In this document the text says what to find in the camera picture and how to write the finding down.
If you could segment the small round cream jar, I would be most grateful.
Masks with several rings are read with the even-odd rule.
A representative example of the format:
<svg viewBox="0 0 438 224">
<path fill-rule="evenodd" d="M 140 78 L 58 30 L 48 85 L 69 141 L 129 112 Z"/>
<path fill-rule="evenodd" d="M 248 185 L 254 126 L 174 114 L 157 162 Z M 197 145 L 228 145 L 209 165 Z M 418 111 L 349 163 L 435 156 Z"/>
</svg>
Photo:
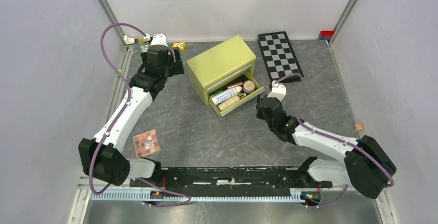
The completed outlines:
<svg viewBox="0 0 438 224">
<path fill-rule="evenodd" d="M 257 89 L 257 87 L 253 81 L 246 80 L 242 85 L 242 89 L 245 93 L 250 94 L 250 93 L 254 92 Z"/>
</svg>

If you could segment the white lotion tube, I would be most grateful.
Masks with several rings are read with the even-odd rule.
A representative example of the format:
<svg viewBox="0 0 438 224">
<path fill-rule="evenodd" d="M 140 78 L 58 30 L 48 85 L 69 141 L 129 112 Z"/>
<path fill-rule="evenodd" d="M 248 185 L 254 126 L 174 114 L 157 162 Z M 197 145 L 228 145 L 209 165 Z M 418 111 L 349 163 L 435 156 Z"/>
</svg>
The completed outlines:
<svg viewBox="0 0 438 224">
<path fill-rule="evenodd" d="M 241 91 L 242 91 L 241 86 L 235 86 L 212 96 L 210 99 L 214 105 L 219 105 L 227 101 L 228 99 L 232 98 L 233 96 L 237 95 Z"/>
</svg>

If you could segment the green drawer cabinet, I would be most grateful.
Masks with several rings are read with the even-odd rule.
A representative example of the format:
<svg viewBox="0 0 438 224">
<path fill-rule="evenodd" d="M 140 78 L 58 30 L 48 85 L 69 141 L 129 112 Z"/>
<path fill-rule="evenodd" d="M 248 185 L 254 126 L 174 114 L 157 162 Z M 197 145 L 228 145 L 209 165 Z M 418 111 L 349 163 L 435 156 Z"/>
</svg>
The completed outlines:
<svg viewBox="0 0 438 224">
<path fill-rule="evenodd" d="M 187 61 L 188 75 L 202 102 L 223 117 L 249 100 L 261 95 L 265 88 L 254 77 L 256 55 L 240 36 L 234 36 Z M 227 86 L 251 80 L 257 89 L 220 111 L 211 97 L 227 90 Z"/>
</svg>

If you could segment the eyeshadow palette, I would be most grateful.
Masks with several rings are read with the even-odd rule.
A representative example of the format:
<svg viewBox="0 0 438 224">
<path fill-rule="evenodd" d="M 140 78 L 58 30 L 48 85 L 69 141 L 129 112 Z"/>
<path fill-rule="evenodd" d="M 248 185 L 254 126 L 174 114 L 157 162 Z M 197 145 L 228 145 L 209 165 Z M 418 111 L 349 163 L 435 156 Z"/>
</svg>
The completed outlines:
<svg viewBox="0 0 438 224">
<path fill-rule="evenodd" d="M 133 143 L 137 158 L 145 157 L 161 150 L 156 130 L 150 130 L 134 136 Z"/>
</svg>

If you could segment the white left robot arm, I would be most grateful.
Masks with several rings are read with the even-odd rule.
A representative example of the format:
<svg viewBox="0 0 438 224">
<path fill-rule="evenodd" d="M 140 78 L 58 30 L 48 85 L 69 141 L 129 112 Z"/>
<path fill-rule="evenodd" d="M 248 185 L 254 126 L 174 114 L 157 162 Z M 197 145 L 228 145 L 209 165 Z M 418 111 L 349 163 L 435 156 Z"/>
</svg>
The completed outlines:
<svg viewBox="0 0 438 224">
<path fill-rule="evenodd" d="M 130 79 L 115 113 L 94 138 L 84 138 L 79 143 L 83 171 L 90 180 L 119 186 L 127 179 L 142 178 L 152 187 L 162 181 L 162 172 L 155 168 L 156 162 L 141 157 L 127 159 L 122 151 L 142 113 L 164 89 L 167 80 L 183 74 L 184 68 L 178 48 L 150 45 L 140 55 L 143 63 Z"/>
</svg>

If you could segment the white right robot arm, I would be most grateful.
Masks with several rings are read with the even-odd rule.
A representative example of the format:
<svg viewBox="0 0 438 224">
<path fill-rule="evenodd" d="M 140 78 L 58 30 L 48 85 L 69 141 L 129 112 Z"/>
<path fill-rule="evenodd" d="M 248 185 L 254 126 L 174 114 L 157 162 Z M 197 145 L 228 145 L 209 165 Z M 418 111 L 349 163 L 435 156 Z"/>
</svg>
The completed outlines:
<svg viewBox="0 0 438 224">
<path fill-rule="evenodd" d="M 260 98 L 257 118 L 283 142 L 319 151 L 332 160 L 312 159 L 298 173 L 299 182 L 311 187 L 318 181 L 351 185 L 363 196 L 375 199 L 384 188 L 394 186 L 395 164 L 371 136 L 343 137 L 286 114 L 277 98 Z"/>
</svg>

